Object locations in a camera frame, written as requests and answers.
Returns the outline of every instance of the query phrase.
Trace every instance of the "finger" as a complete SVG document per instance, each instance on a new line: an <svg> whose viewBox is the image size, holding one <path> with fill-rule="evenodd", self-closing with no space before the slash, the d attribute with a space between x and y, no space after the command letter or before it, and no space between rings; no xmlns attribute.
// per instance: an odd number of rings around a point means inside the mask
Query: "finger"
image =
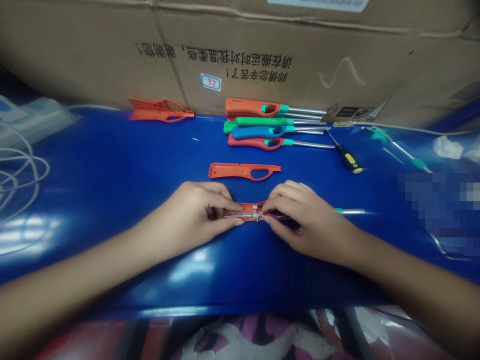
<svg viewBox="0 0 480 360"><path fill-rule="evenodd" d="M312 193L315 193L316 192L308 185L305 185L303 182L299 182L299 184L305 189L305 190L308 190L308 191L311 191Z"/></svg>
<svg viewBox="0 0 480 360"><path fill-rule="evenodd" d="M207 208L221 208L231 211L242 211L244 209L240 204L237 204L231 198L227 198L222 194L215 192L206 192L204 205Z"/></svg>
<svg viewBox="0 0 480 360"><path fill-rule="evenodd" d="M265 214L276 209L301 224L301 217L304 208L305 206L299 202L286 197L277 196L265 201L261 208L261 212Z"/></svg>
<svg viewBox="0 0 480 360"><path fill-rule="evenodd" d="M294 187L294 188L297 188L298 190L305 191L305 188L302 185L300 185L299 182L295 182L293 180L287 180L287 181L284 182L284 184L289 185L289 186Z"/></svg>
<svg viewBox="0 0 480 360"><path fill-rule="evenodd" d="M222 209L221 207L214 207L213 212L215 214L215 218L214 218L215 220L221 219L224 217L224 209Z"/></svg>
<svg viewBox="0 0 480 360"><path fill-rule="evenodd" d="M297 187L284 183L275 186L268 196L268 199L276 198L278 196L288 198L299 203L304 203L309 198L309 195L305 192L305 190L300 190Z"/></svg>
<svg viewBox="0 0 480 360"><path fill-rule="evenodd" d="M215 220L214 211L212 210L211 207L208 207L208 208L206 209L206 217L207 217L207 219L209 219L209 220Z"/></svg>
<svg viewBox="0 0 480 360"><path fill-rule="evenodd" d="M220 182L206 181L206 182L197 182L198 186L218 194L222 194L224 197L231 199L232 195L228 191L227 187Z"/></svg>
<svg viewBox="0 0 480 360"><path fill-rule="evenodd" d="M263 218L265 222L270 225L275 234L282 238L287 244L289 244L294 250L298 250L301 244L300 236L288 226L285 226L280 221L272 216L265 216Z"/></svg>
<svg viewBox="0 0 480 360"><path fill-rule="evenodd" d="M214 221L209 221L205 224L206 231L210 238L226 232L227 230L242 225L244 221L238 217L226 217Z"/></svg>

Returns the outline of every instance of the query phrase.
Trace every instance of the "white cable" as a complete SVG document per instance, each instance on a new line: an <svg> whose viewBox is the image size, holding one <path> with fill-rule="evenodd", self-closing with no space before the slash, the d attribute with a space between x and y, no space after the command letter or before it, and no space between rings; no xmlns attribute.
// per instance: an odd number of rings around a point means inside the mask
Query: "white cable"
<svg viewBox="0 0 480 360"><path fill-rule="evenodd" d="M354 121L352 125L368 125L371 127L381 127L381 128L392 128L392 129L401 129L401 130L410 130L416 131L420 133L427 133L432 135L461 135L461 134L468 134L471 133L471 130L467 131L459 131L459 132L437 132L431 130L420 129L417 127L407 127L407 126L399 126L399 125L389 125L389 124L382 124L377 122L363 122L363 121Z"/></svg>
<svg viewBox="0 0 480 360"><path fill-rule="evenodd" d="M0 125L4 126L5 128L10 130L11 132L17 134L18 137L25 143L25 146L28 149L28 154L27 154L24 151L17 150L17 149L14 149L14 148L6 148L6 147L0 148L0 152L13 152L13 153L18 153L18 154L21 155L21 156L9 156L9 157L5 157L5 158L0 158L0 162L17 161L17 160L25 159L25 163L20 167L20 169L15 171L13 174L10 174L6 171L1 171L0 170L0 174L7 177L5 180L0 182L0 211L3 211L6 208L6 206L8 205L8 203L10 202L10 200L15 195L15 193L17 192L18 189L34 185L33 194L31 196L30 200L20 210L18 210L15 213L3 218L2 220L0 220L0 224L1 224L1 223L4 223L4 222L16 217L18 214L20 214L25 209L27 209L35 201L35 199L37 198L37 196L39 195L39 192L40 192L40 185L38 183L39 183L39 181L41 181L45 177L47 177L47 175L50 173L50 164L46 160L44 160L43 158L38 157L38 156L34 156L34 151L32 149L32 146L27 141L27 139L22 134L20 134L17 130L15 130L11 126L9 126L9 125L5 124L4 122L1 122L1 121L0 121ZM35 161L40 161L45 165L45 172L43 173L42 176L39 176L39 174L38 174L37 164L35 163ZM22 171L24 171L28 167L28 165L31 166L31 170L32 170L32 173L33 173L33 181L30 181L30 182L23 183L23 184L19 185L19 181L16 178L16 176L19 175ZM11 181L13 183L13 186L10 187L10 188L5 188L4 185L9 181ZM8 193L8 195L5 199L4 199L4 193Z"/></svg>
<svg viewBox="0 0 480 360"><path fill-rule="evenodd" d="M70 106L65 106L67 109L104 109L104 110L117 110L120 111L120 109L116 107L110 107L110 106L103 106L103 105L95 105L95 104L84 104L84 105L70 105Z"/></svg>

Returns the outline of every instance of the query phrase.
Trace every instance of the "forearm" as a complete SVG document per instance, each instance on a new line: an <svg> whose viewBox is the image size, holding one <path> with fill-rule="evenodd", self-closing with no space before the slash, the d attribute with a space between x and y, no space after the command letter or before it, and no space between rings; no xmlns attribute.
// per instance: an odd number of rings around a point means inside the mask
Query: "forearm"
<svg viewBox="0 0 480 360"><path fill-rule="evenodd" d="M58 329L109 289L155 265L131 230L0 288L0 359Z"/></svg>
<svg viewBox="0 0 480 360"><path fill-rule="evenodd" d="M352 268L381 286L413 319L462 359L480 351L480 287L366 233Z"/></svg>

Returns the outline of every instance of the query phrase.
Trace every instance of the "orange plastic housing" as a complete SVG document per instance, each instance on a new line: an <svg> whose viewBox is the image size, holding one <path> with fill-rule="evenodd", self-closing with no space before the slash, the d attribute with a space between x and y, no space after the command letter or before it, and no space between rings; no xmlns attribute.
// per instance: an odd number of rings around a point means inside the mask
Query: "orange plastic housing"
<svg viewBox="0 0 480 360"><path fill-rule="evenodd" d="M264 177L255 178L252 176L253 170L267 170L268 174ZM235 164L227 162L214 162L210 165L208 176L211 179L217 178L246 178L253 181L260 181L268 178L274 172L282 171L282 168L277 165L259 165L259 164Z"/></svg>
<svg viewBox="0 0 480 360"><path fill-rule="evenodd" d="M148 101L129 97L133 112L128 117L132 121L157 120L164 123L177 123L187 118L194 118L193 111L187 110L178 102L163 99L162 101ZM169 103L175 104L180 110L172 110Z"/></svg>
<svg viewBox="0 0 480 360"><path fill-rule="evenodd" d="M263 214L262 206L265 204L265 201L257 202L257 203L237 202L237 204L239 204L243 208L243 211L225 210L223 215L225 217L238 217L245 222L264 221L263 216L272 216L272 217L276 217L279 220L290 220L290 217L284 214L271 214L269 212L266 212L265 214Z"/></svg>

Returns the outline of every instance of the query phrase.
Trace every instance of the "hand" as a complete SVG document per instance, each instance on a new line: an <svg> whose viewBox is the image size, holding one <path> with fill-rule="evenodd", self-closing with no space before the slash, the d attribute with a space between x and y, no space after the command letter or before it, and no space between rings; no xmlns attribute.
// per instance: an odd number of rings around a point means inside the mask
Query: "hand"
<svg viewBox="0 0 480 360"><path fill-rule="evenodd" d="M362 253L362 240L368 235L307 185L291 180L277 185L261 211L275 209L300 224L294 231L272 216L263 218L297 252L347 267Z"/></svg>
<svg viewBox="0 0 480 360"><path fill-rule="evenodd" d="M160 207L133 229L156 262L174 258L242 225L238 217L223 218L224 209L242 211L219 182L184 182Z"/></svg>

